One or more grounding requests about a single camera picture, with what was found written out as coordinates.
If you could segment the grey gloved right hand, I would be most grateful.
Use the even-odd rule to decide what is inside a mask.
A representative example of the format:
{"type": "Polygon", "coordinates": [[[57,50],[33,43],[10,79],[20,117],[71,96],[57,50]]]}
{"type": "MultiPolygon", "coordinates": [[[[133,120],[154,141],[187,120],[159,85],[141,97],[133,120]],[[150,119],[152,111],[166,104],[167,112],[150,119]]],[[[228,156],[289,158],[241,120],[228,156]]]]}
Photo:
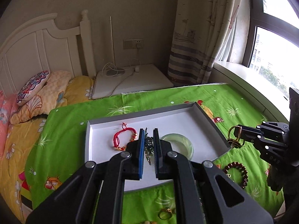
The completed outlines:
{"type": "Polygon", "coordinates": [[[270,165],[266,182],[272,191],[281,191],[281,189],[287,182],[287,171],[283,170],[282,168],[276,168],[275,166],[270,165]]]}

